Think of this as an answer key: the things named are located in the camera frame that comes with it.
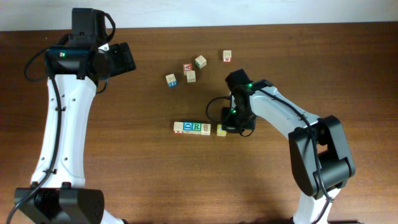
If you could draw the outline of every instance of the wooden toy block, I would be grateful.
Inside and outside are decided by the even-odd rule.
[[[232,51],[224,50],[223,51],[223,62],[231,62],[232,60]]]
[[[184,122],[174,122],[174,133],[182,134],[183,133]]]
[[[226,131],[221,128],[221,125],[217,125],[217,136],[226,136]]]
[[[197,77],[195,75],[195,71],[187,71],[187,82],[196,82]]]
[[[206,65],[206,63],[207,61],[202,55],[195,59],[195,65],[197,65],[199,69],[203,68]]]
[[[193,124],[192,134],[201,134],[201,123]]]
[[[201,135],[210,135],[211,124],[201,124]]]
[[[192,64],[183,64],[182,70],[184,71],[184,75],[187,75],[187,71],[192,71]]]
[[[175,79],[174,74],[166,75],[166,81],[169,87],[175,87],[177,85],[177,80]]]
[[[184,122],[183,133],[184,134],[192,134],[193,123],[192,122]]]

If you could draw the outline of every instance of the blue letter on block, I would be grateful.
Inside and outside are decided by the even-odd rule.
[[[170,82],[169,83],[169,87],[173,87],[173,86],[176,86],[177,85],[177,81],[174,81],[174,82]]]
[[[184,122],[184,131],[192,131],[193,123],[192,122]]]

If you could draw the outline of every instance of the row of blocks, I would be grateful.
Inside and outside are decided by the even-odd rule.
[[[211,124],[203,124],[197,122],[174,122],[175,134],[201,134],[210,135]],[[217,125],[217,136],[226,136],[226,131]]]

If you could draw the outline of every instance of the wood grain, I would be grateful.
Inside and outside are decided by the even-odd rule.
[[[60,31],[0,32],[0,220],[16,187],[27,187],[42,145],[44,82],[24,80],[25,63]],[[290,218],[299,189],[289,145],[258,119],[250,138],[174,135],[174,121],[206,121],[205,106],[228,94],[224,78],[244,68],[288,99],[345,127],[357,167],[329,220],[398,219],[398,23],[118,29],[137,70],[110,80],[92,104],[85,144],[86,187],[131,223],[249,223]],[[221,61],[232,50],[233,62]],[[197,82],[183,63],[203,55]],[[44,73],[44,61],[31,67]],[[170,89],[165,76],[176,74]],[[219,113],[222,103],[211,109]],[[30,223],[20,212],[14,223]]]

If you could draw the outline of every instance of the robotic arm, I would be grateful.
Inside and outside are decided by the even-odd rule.
[[[221,111],[223,129],[241,135],[245,130],[253,132],[260,116],[280,131],[289,140],[293,176],[302,191],[292,221],[326,224],[333,199],[355,174],[340,121],[308,113],[283,97],[271,82],[252,82],[243,70],[229,74],[226,83],[231,106]],[[317,143],[328,149],[318,154]]]
[[[105,18],[113,31],[106,33]],[[72,33],[43,49],[49,78],[49,110],[44,142],[30,188],[15,191],[16,206],[34,223],[127,223],[104,209],[100,190],[85,189],[83,151],[88,113],[96,93],[108,79],[136,69],[127,43],[108,45],[115,33],[109,14],[94,9],[72,10]],[[98,82],[106,80],[102,91]]]

